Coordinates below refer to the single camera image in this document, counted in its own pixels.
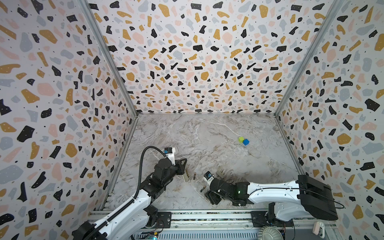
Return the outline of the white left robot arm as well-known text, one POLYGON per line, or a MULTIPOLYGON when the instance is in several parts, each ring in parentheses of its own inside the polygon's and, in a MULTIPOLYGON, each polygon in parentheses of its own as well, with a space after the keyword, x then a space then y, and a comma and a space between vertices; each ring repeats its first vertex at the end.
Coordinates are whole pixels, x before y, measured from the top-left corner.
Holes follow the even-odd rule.
POLYGON ((84 222, 72 235, 75 240, 128 240, 145 227, 157 227, 158 209, 152 203, 166 190, 175 176, 185 173, 187 159, 173 165, 161 159, 140 184, 139 192, 102 219, 91 224, 84 222))

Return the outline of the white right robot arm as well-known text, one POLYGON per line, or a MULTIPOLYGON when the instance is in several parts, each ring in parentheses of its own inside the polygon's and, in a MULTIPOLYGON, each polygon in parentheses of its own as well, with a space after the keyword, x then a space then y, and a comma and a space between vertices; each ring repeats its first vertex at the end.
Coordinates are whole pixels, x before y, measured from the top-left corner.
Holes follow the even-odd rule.
POLYGON ((206 197, 211 204, 218 205, 222 200, 230 201, 235 207, 268 203, 266 218, 269 223, 306 217, 338 220, 331 187, 307 175, 299 175, 297 180, 285 183, 259 184, 228 183, 206 172, 204 180, 209 184, 206 197))

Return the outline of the white remote control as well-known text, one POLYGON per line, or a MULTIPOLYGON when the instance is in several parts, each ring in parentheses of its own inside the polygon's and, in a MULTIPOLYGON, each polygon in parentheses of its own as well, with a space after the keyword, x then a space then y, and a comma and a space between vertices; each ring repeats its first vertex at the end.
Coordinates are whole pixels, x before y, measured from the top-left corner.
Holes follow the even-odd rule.
POLYGON ((188 181, 190 180, 190 174, 189 174, 187 168, 185 168, 185 170, 184 170, 183 180, 184 180, 185 182, 188 182, 188 181))

